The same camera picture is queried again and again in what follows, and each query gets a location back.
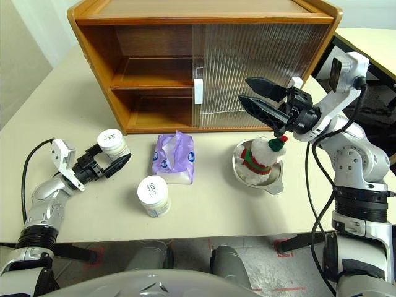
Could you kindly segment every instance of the cabinet top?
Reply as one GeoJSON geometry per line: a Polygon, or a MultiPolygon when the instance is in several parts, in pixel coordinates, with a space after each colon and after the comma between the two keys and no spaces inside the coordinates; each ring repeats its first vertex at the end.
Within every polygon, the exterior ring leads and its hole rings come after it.
{"type": "Polygon", "coordinates": [[[251,22],[332,23],[322,0],[85,0],[69,11],[79,25],[251,22]]]}

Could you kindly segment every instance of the white jar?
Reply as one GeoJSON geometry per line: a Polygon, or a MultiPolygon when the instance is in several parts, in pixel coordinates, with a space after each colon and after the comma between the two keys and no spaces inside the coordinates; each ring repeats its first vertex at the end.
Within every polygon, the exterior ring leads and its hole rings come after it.
{"type": "Polygon", "coordinates": [[[143,179],[137,187],[137,196],[147,213],[153,218],[166,214],[171,207],[168,198],[168,185],[158,175],[151,175],[143,179]]]}
{"type": "Polygon", "coordinates": [[[131,153],[125,143],[123,134],[117,129],[104,130],[99,134],[97,142],[103,153],[107,154],[111,161],[131,153]]]}

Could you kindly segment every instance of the black cable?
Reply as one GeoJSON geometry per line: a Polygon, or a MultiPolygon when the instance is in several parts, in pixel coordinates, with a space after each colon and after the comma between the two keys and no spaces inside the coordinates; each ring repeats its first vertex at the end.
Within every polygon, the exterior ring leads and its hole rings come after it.
{"type": "MultiPolygon", "coordinates": [[[[309,156],[309,146],[310,143],[307,142],[307,149],[305,151],[305,184],[307,187],[307,195],[308,195],[308,201],[309,201],[309,205],[311,206],[312,212],[314,213],[315,219],[317,219],[317,214],[316,214],[316,210],[315,210],[315,206],[314,203],[312,202],[312,197],[311,197],[311,191],[309,190],[309,178],[308,178],[308,156],[309,156]]],[[[321,229],[321,232],[323,234],[323,236],[325,235],[324,230],[322,228],[321,223],[319,222],[319,228],[321,229]]]]}
{"type": "MultiPolygon", "coordinates": [[[[326,170],[325,170],[324,167],[322,166],[321,162],[319,161],[319,158],[317,157],[316,147],[317,147],[318,143],[319,143],[320,141],[322,141],[323,139],[328,138],[328,137],[332,137],[332,136],[334,136],[334,135],[336,135],[336,134],[338,134],[338,133],[342,133],[343,131],[347,130],[347,129],[353,124],[353,122],[355,121],[355,119],[356,119],[358,113],[360,112],[361,107],[363,106],[363,103],[364,103],[364,96],[365,96],[366,90],[367,90],[367,84],[366,84],[366,81],[365,81],[365,78],[364,78],[364,77],[359,77],[358,79],[355,80],[355,82],[357,82],[357,83],[359,84],[358,86],[355,86],[355,87],[356,87],[358,90],[361,89],[361,93],[360,93],[360,96],[359,96],[358,101],[357,101],[357,103],[356,103],[356,108],[355,108],[355,110],[353,111],[353,114],[352,114],[352,116],[349,118],[348,122],[347,122],[342,128],[340,128],[340,129],[338,129],[338,130],[336,130],[336,131],[333,131],[333,132],[330,132],[330,133],[327,133],[327,134],[324,134],[324,135],[318,137],[318,138],[315,140],[315,142],[314,142],[314,144],[313,144],[313,146],[312,146],[312,154],[314,155],[314,158],[315,158],[315,161],[316,161],[318,167],[322,170],[322,172],[323,172],[324,175],[326,176],[327,180],[329,180],[330,184],[331,184],[333,187],[334,187],[334,182],[332,181],[331,177],[329,176],[329,174],[326,172],[326,170]]],[[[325,282],[325,284],[327,285],[327,287],[329,288],[329,290],[332,292],[332,294],[335,296],[336,292],[335,292],[335,290],[333,289],[333,287],[331,286],[331,284],[329,283],[329,281],[326,279],[326,277],[325,277],[325,275],[324,275],[324,272],[323,272],[323,270],[322,270],[322,268],[321,268],[321,265],[319,264],[319,261],[317,260],[316,253],[315,253],[315,235],[316,235],[316,229],[317,229],[318,225],[320,224],[323,215],[326,213],[327,209],[329,209],[331,203],[333,202],[334,196],[335,196],[335,193],[334,193],[334,191],[333,191],[333,192],[331,193],[330,198],[329,198],[329,200],[327,201],[326,205],[323,207],[323,209],[321,210],[319,216],[316,218],[315,224],[314,224],[314,226],[313,226],[313,228],[312,228],[312,231],[311,231],[311,253],[312,253],[312,258],[314,259],[314,262],[315,262],[315,264],[316,264],[316,267],[317,267],[317,269],[318,269],[318,271],[319,271],[321,277],[323,278],[323,281],[325,282]]]]}
{"type": "Polygon", "coordinates": [[[316,164],[322,170],[323,174],[325,175],[325,177],[327,178],[327,180],[329,181],[329,183],[332,186],[334,186],[334,182],[332,181],[332,178],[329,176],[329,174],[327,173],[327,171],[324,169],[324,167],[322,166],[321,162],[319,161],[319,158],[317,157],[317,153],[316,153],[316,147],[319,144],[319,142],[322,141],[323,139],[328,138],[328,137],[332,137],[332,136],[334,136],[334,135],[336,135],[338,133],[344,132],[345,130],[347,130],[353,124],[353,122],[355,121],[358,113],[360,112],[361,107],[363,106],[364,95],[366,94],[366,90],[367,90],[367,85],[362,85],[361,86],[361,93],[360,93],[360,96],[359,96],[358,101],[356,103],[356,108],[353,111],[353,114],[349,118],[348,122],[342,128],[318,137],[315,140],[315,142],[314,142],[314,144],[312,146],[312,154],[314,155],[316,164]]]}
{"type": "Polygon", "coordinates": [[[321,277],[323,278],[323,281],[325,282],[325,284],[327,285],[329,290],[332,292],[332,294],[335,296],[335,290],[334,290],[333,286],[329,283],[329,281],[326,279],[326,276],[324,275],[322,267],[321,267],[319,261],[317,260],[316,252],[315,252],[315,233],[316,233],[317,226],[319,225],[319,223],[320,223],[323,215],[326,213],[327,209],[329,209],[330,205],[332,204],[332,202],[334,200],[334,196],[335,196],[335,192],[333,191],[332,194],[330,195],[330,198],[327,201],[326,205],[323,207],[319,216],[315,220],[315,224],[311,231],[311,253],[312,253],[312,258],[314,259],[314,262],[316,264],[316,268],[318,269],[321,277]]]}
{"type": "Polygon", "coordinates": [[[27,216],[26,216],[26,204],[25,204],[25,182],[26,182],[26,172],[27,172],[27,165],[29,164],[30,158],[33,156],[33,154],[43,145],[45,144],[51,144],[52,140],[54,138],[48,139],[46,141],[43,141],[39,145],[37,145],[27,156],[24,164],[24,170],[22,172],[22,185],[20,187],[20,198],[21,198],[21,203],[22,203],[22,218],[24,220],[24,223],[26,222],[27,216]]]}

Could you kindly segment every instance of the tissue pack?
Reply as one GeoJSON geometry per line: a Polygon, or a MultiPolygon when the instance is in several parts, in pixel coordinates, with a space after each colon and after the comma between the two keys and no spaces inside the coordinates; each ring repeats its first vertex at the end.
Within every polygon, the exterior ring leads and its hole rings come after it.
{"type": "Polygon", "coordinates": [[[153,174],[167,184],[191,184],[194,175],[194,141],[192,136],[176,131],[158,136],[153,156],[153,174]]]}

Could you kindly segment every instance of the plush toy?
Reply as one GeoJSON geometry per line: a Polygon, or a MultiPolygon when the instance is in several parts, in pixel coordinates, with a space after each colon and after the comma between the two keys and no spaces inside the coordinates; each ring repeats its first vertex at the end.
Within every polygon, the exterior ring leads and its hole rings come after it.
{"type": "Polygon", "coordinates": [[[278,163],[279,156],[286,153],[283,145],[287,136],[267,140],[256,138],[253,140],[251,149],[239,145],[234,149],[236,170],[245,176],[245,182],[258,185],[266,181],[271,172],[271,166],[278,163]]]}

